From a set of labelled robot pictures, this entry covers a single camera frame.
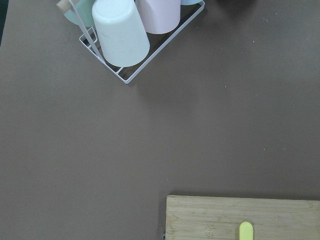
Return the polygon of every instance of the yellow knife handle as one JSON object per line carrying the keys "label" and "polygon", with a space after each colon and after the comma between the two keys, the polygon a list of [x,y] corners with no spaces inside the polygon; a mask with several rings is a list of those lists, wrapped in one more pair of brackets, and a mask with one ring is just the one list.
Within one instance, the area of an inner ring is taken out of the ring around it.
{"label": "yellow knife handle", "polygon": [[240,240],[254,240],[254,227],[250,222],[244,221],[239,228]]}

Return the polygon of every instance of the wooden handle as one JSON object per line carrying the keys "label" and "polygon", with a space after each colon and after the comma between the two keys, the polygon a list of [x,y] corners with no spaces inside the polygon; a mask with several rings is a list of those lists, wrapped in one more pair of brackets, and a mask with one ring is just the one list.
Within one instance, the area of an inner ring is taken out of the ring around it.
{"label": "wooden handle", "polygon": [[[79,1],[80,0],[72,0],[73,4],[76,4]],[[63,12],[63,14],[65,14],[72,8],[69,0],[60,0],[60,2],[58,2],[56,5]]]}

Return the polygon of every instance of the cutting board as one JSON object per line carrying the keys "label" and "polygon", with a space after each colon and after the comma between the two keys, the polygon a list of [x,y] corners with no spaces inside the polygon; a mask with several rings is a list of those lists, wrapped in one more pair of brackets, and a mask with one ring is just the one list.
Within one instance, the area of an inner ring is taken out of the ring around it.
{"label": "cutting board", "polygon": [[166,199],[166,240],[239,240],[250,222],[254,240],[320,240],[320,201],[178,196]]}

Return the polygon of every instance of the dark green object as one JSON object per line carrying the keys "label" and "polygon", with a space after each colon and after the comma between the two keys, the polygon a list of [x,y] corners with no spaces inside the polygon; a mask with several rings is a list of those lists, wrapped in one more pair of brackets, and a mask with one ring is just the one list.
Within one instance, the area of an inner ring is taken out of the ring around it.
{"label": "dark green object", "polygon": [[4,32],[6,15],[8,10],[8,2],[9,0],[0,0],[0,46],[1,46],[1,39],[2,34]]}

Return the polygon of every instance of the cup rack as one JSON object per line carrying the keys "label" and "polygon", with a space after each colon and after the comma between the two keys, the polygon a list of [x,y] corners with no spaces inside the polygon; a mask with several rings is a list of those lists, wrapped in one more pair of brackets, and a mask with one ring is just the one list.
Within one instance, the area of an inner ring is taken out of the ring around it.
{"label": "cup rack", "polygon": [[89,50],[106,68],[108,68],[114,75],[116,75],[125,84],[130,83],[138,73],[182,30],[184,29],[202,10],[205,8],[205,2],[201,1],[194,5],[181,6],[181,20],[179,25],[171,32],[165,34],[149,34],[150,51],[148,55],[140,63],[129,67],[118,67],[110,64],[103,57],[100,47],[99,39],[94,27],[87,29],[77,12],[72,0],[71,11],[77,19],[78,25],[83,33],[79,40],[83,46]]}

